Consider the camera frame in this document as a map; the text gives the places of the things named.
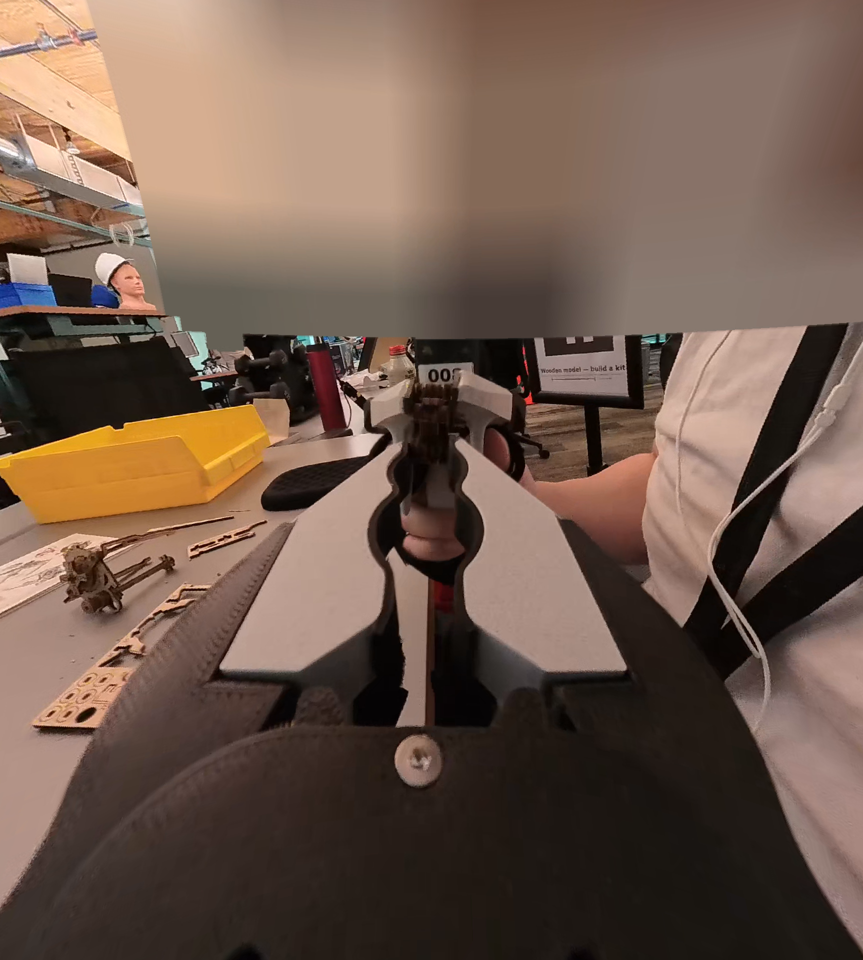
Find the person's right hand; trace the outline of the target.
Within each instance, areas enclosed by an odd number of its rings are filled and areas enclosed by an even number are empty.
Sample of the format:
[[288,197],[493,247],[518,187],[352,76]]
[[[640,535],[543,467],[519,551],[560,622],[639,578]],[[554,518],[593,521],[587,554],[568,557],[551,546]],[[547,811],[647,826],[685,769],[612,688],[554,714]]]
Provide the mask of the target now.
[[416,561],[444,563],[461,558],[465,547],[457,536],[455,508],[440,509],[413,501],[401,513],[403,549]]

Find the small wooden gear assembly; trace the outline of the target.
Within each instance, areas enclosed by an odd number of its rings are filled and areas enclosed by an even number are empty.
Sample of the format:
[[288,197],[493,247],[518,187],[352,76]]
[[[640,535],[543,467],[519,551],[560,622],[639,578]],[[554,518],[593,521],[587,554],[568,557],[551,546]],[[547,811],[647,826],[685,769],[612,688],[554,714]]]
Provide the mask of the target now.
[[408,456],[426,465],[445,464],[455,413],[453,388],[414,381],[404,399],[403,413]]

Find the small cut wooden part sheet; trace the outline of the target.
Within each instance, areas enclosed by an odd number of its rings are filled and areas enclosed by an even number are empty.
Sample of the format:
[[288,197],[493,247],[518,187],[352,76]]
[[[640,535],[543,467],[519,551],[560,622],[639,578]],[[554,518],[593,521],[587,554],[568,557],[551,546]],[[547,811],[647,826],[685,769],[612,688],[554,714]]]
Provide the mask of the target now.
[[213,535],[195,542],[186,548],[186,558],[190,561],[205,556],[207,554],[246,542],[256,537],[256,531],[268,523],[265,519],[259,519],[247,525],[235,528],[222,534]]

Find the black mesh wrist rest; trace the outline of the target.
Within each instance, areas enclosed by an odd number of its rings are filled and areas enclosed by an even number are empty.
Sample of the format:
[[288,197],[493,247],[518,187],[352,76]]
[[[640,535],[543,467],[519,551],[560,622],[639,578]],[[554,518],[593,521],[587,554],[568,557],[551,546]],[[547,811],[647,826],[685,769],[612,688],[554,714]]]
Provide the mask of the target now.
[[260,507],[270,513],[307,509],[365,467],[390,442],[388,434],[370,435],[365,455],[288,469],[276,476],[260,496]]

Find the dark red bottle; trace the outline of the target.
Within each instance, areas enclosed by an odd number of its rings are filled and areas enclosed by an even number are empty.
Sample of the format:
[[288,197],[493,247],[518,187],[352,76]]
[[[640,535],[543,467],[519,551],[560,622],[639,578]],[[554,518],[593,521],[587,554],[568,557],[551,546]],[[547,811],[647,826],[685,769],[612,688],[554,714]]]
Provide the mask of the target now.
[[305,349],[318,412],[325,432],[342,432],[348,419],[342,406],[342,392],[329,345],[315,342]]

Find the yellow plastic bin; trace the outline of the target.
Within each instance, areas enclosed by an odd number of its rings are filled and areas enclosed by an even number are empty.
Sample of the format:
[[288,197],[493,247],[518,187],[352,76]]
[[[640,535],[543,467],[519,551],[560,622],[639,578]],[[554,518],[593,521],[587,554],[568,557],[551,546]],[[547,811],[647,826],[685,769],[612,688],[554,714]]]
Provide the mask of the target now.
[[0,458],[0,477],[40,524],[208,503],[263,462],[252,406],[104,426]]

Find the wooden sheet with round holes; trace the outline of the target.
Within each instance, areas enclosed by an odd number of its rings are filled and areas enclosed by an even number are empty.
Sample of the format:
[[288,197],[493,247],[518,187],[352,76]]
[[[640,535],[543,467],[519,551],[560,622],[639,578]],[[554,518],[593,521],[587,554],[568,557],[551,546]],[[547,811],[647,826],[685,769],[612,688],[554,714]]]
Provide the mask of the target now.
[[129,630],[91,668],[55,698],[31,722],[38,731],[93,731],[120,696],[148,654],[146,634],[160,621],[174,618],[209,592],[211,583],[182,583]]

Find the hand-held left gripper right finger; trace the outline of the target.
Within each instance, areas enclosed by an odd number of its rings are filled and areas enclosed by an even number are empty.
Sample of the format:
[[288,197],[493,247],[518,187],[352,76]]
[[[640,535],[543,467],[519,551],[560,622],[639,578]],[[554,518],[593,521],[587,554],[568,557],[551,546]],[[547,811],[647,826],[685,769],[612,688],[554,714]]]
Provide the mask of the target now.
[[616,681],[627,663],[557,516],[465,440],[453,445],[455,611],[473,674],[497,702],[516,690]]

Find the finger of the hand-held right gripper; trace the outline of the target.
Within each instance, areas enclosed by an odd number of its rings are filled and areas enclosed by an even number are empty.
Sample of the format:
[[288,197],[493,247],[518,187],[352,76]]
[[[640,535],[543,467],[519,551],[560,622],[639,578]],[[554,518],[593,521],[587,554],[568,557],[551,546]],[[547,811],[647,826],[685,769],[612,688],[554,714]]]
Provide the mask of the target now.
[[414,437],[414,379],[405,378],[379,389],[368,400],[366,430],[386,433],[392,444],[405,449]]
[[513,395],[475,373],[459,373],[455,386],[456,413],[468,427],[469,444],[478,453],[485,453],[486,431],[495,424],[508,426],[512,422]]

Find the thin wooden stick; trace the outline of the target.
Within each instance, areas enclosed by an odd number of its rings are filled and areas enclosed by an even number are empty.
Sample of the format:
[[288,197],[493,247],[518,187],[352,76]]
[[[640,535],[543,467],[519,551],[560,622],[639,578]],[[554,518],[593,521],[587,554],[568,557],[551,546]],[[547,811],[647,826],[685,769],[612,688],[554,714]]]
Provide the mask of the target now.
[[178,523],[178,524],[155,527],[155,528],[148,529],[147,531],[140,534],[128,534],[123,537],[105,541],[100,545],[100,549],[107,555],[116,550],[125,549],[128,546],[134,546],[141,542],[154,539],[156,537],[168,536],[178,531],[193,529],[200,526],[206,526],[206,525],[215,524],[219,522],[232,521],[234,518],[235,518],[235,515],[233,513],[226,513],[223,515],[208,517],[205,519],[199,519],[199,520],[187,521],[187,522]]

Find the mannequin head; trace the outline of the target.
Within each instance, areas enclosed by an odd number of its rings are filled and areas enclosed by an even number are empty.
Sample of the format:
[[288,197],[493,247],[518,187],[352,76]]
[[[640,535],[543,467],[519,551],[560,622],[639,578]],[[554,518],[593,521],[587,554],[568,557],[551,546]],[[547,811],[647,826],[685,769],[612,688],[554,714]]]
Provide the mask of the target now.
[[129,260],[123,260],[110,275],[107,285],[113,290],[122,309],[157,312],[149,302],[141,274]]

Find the black framed sign stand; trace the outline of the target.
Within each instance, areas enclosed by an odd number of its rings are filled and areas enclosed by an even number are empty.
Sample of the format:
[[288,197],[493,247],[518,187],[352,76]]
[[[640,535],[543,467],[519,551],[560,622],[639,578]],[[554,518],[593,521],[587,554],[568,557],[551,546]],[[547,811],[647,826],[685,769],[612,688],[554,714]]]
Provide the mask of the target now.
[[589,476],[606,467],[601,409],[645,408],[642,343],[639,334],[522,341],[533,402],[583,408]]

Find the person's right forearm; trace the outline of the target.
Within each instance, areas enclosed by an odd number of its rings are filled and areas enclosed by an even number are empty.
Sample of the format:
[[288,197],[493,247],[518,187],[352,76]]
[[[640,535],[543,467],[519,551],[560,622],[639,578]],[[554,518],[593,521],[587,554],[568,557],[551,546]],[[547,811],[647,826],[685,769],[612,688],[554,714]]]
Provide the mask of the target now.
[[558,518],[574,523],[612,560],[642,567],[648,561],[643,518],[656,460],[654,449],[592,476],[540,482],[525,471],[520,483]]

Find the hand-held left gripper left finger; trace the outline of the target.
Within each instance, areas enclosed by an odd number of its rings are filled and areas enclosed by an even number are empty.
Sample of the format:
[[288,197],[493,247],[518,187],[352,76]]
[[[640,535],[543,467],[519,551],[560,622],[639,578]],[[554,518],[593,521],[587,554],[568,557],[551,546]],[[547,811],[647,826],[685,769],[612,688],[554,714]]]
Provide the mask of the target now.
[[286,533],[219,665],[222,678],[333,690],[353,702],[371,685],[400,690],[399,635],[390,546],[380,531],[398,514],[391,441]]

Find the black dumbbells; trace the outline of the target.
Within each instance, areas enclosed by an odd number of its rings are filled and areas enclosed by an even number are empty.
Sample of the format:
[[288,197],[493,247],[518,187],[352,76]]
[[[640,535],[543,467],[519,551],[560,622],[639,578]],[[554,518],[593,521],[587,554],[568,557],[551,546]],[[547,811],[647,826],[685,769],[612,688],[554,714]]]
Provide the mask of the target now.
[[289,355],[281,349],[263,358],[254,358],[246,352],[236,354],[233,360],[236,377],[227,392],[229,406],[244,406],[256,400],[290,403],[292,392],[283,374],[288,364]]

